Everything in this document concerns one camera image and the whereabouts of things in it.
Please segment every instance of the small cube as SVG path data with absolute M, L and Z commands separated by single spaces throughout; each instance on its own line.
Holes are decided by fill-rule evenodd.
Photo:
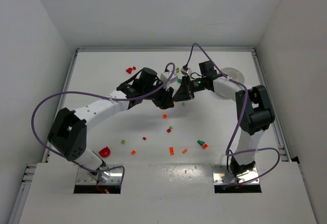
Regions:
M 132 74 L 132 70 L 133 70 L 133 68 L 128 68 L 128 69 L 126 69 L 126 72 L 128 72 L 129 74 Z
M 169 147 L 170 155 L 174 155 L 174 147 Z

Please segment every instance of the green block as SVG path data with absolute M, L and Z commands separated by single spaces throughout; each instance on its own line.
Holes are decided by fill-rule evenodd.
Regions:
M 203 145 L 205 144 L 205 142 L 204 142 L 204 141 L 201 141 L 201 140 L 198 140 L 198 143 L 199 143 L 201 146 L 203 146 Z

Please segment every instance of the scattered small block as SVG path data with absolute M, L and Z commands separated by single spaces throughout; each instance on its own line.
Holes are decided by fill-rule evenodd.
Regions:
M 110 149 L 106 146 L 101 151 L 99 151 L 101 157 L 106 158 L 110 155 Z
M 198 143 L 200 144 L 200 146 L 203 146 L 205 144 L 205 142 L 201 140 L 198 140 Z
M 169 147 L 170 155 L 174 155 L 174 147 Z
M 133 68 L 128 68 L 126 69 L 126 72 L 128 72 L 129 74 L 132 74 Z

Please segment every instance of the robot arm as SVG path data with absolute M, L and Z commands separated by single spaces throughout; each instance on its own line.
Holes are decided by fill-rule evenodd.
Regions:
M 163 76 L 169 76 L 171 72 L 165 72 Z M 48 134 L 48 141 L 68 160 L 74 161 L 90 170 L 98 170 L 106 164 L 86 146 L 86 134 L 97 124 L 112 115 L 128 110 L 143 99 L 135 99 L 158 88 L 162 81 L 158 79 L 157 73 L 149 68 L 143 68 L 139 78 L 137 74 L 131 79 L 121 83 L 108 98 L 123 99 L 113 101 L 100 99 L 84 107 L 70 111 L 61 109 Z M 175 75 L 170 82 L 177 80 Z M 161 109 L 174 106 L 172 100 L 173 89 L 167 85 L 158 92 L 146 97 Z
M 175 101 L 190 100 L 194 98 L 194 93 L 207 89 L 211 90 L 226 98 L 236 102 L 237 115 L 240 117 L 245 92 L 248 92 L 248 100 L 246 102 L 245 112 L 240 124 L 241 135 L 238 147 L 235 151 L 256 150 L 260 138 L 269 125 L 274 122 L 275 114 L 272 109 L 271 102 L 268 97 L 267 90 L 264 86 L 247 87 L 245 91 L 239 85 L 230 82 L 228 79 L 214 69 L 214 65 L 210 61 L 199 64 L 202 77 L 191 80 L 189 76 L 182 78 L 181 87 L 173 97 Z M 230 169 L 234 176 L 251 170 L 255 166 L 255 151 L 240 153 L 231 158 Z

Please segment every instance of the metal frame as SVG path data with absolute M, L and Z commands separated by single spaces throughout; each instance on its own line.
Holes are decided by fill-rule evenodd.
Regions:
M 222 47 L 222 48 L 221 47 L 206 47 L 205 49 L 208 51 L 217 51 L 217 52 L 251 52 L 252 53 L 254 66 L 256 68 L 256 72 L 258 74 L 259 81 L 261 84 L 263 84 L 267 88 L 268 95 L 271 99 L 273 108 L 275 109 L 275 118 L 276 119 L 275 119 L 274 124 L 272 124 L 272 126 L 274 127 L 274 133 L 275 133 L 276 137 L 278 138 L 278 147 L 279 147 L 279 152 L 281 153 L 281 156 L 282 156 L 282 161 L 291 161 L 291 157 L 289 154 L 287 143 L 285 141 L 281 123 L 279 121 L 275 105 L 274 105 L 273 100 L 270 95 L 270 88 L 269 88 L 269 84 L 268 84 L 268 81 L 267 81 L 267 78 L 265 75 L 265 71 L 260 63 L 260 60 L 256 53 L 256 50 L 254 48 L 233 48 L 233 47 L 230 47 L 230 48 L 229 47 L 226 47 L 226 48 L 224 48 L 224 47 Z M 72 60 L 71 60 L 71 63 L 70 63 L 69 69 L 68 69 L 67 77 L 65 80 L 65 84 L 63 86 L 62 91 L 64 92 L 64 91 L 67 91 L 67 89 L 68 89 L 68 86 L 69 86 L 69 83 L 71 81 L 71 77 L 73 74 L 74 66 L 76 63 L 76 59 L 77 59 L 79 52 L 146 52 L 146 51 L 150 51 L 150 52 L 165 52 L 165 51 L 180 52 L 180 51 L 189 51 L 189 50 L 190 50 L 190 47 L 78 48 L 78 49 L 76 49 L 76 51 L 72 57 Z M 64 100 L 65 100 L 65 95 L 60 97 L 59 104 L 57 107 L 57 112 L 58 112 L 58 110 L 60 110 L 62 108 Z M 49 150 L 46 149 L 44 152 L 44 155 L 43 155 L 42 162 L 43 163 L 48 162 L 48 157 L 49 157 Z M 27 170 L 33 169 L 33 172 L 26 172 L 26 174 L 29 173 L 29 175 L 24 175 L 16 202 L 15 202 L 15 205 L 14 205 L 14 208 L 13 208 L 10 220 L 9 220 L 9 224 L 18 224 L 19 223 L 21 213 L 24 208 L 24 205 L 25 205 L 25 202 L 27 199 L 27 195 L 28 195 L 28 192 L 30 189 L 30 185 L 32 182 L 32 177 L 33 177 L 35 168 L 36 168 L 36 165 L 28 165 L 27 166 Z
M 99 48 L 88 48 L 88 47 L 82 47 L 82 48 L 77 48 L 75 51 L 75 54 L 73 55 L 71 64 L 69 66 L 67 78 L 63 87 L 63 92 L 67 91 L 69 83 L 71 81 L 71 77 L 73 74 L 75 62 L 78 56 L 79 52 L 182 52 L 182 51 L 189 51 L 191 48 L 190 47 L 121 47 L 121 48 L 116 48 L 116 47 L 99 47 Z M 206 50 L 208 51 L 217 51 L 217 52 L 251 52 L 254 66 L 256 69 L 256 72 L 259 77 L 259 81 L 262 85 L 264 85 L 267 88 L 268 95 L 270 97 L 272 106 L 275 110 L 275 122 L 272 124 L 274 128 L 274 133 L 278 139 L 278 148 L 279 152 L 281 153 L 281 159 L 284 162 L 290 162 L 291 161 L 291 156 L 289 153 L 289 149 L 285 140 L 285 136 L 283 133 L 283 129 L 280 123 L 280 120 L 277 115 L 276 107 L 274 105 L 273 99 L 271 97 L 270 93 L 270 88 L 269 84 L 266 78 L 265 71 L 260 63 L 260 60 L 258 58 L 257 52 L 255 48 L 250 48 L 250 47 L 240 47 L 240 48 L 234 48 L 234 47 L 205 47 Z M 62 105 L 64 103 L 66 95 L 63 95 L 60 97 L 59 104 L 57 107 L 57 112 L 62 109 Z M 42 162 L 46 163 L 48 161 L 49 157 L 49 150 L 45 150 Z
M 270 92 L 269 83 L 268 83 L 268 80 L 267 80 L 267 77 L 265 74 L 265 70 L 258 58 L 258 54 L 257 54 L 256 50 L 254 50 L 254 52 L 252 52 L 252 57 L 253 57 L 253 61 L 254 61 L 254 66 L 256 68 L 256 72 L 258 73 L 259 81 L 262 85 L 264 85 L 267 88 L 268 95 L 269 95 L 270 101 L 272 103 L 272 107 L 275 111 L 275 122 L 272 124 L 272 126 L 274 127 L 274 133 L 278 139 L 278 148 L 279 148 L 279 152 L 281 154 L 281 160 L 285 161 L 285 162 L 290 162 L 291 161 L 290 151 L 288 149 L 288 146 L 287 146 L 287 143 L 285 140 L 282 125 L 281 125 L 281 122 L 280 122 L 278 114 L 277 114 L 276 106 L 273 102 L 273 98 L 271 97 L 271 92 Z
M 32 184 L 32 179 L 34 176 L 35 169 L 36 169 L 36 164 L 27 164 L 23 179 L 21 181 L 21 186 L 18 192 L 18 196 L 16 198 L 14 208 L 12 209 L 8 224 L 19 223 L 22 211 L 25 206 L 27 195 L 29 193 Z

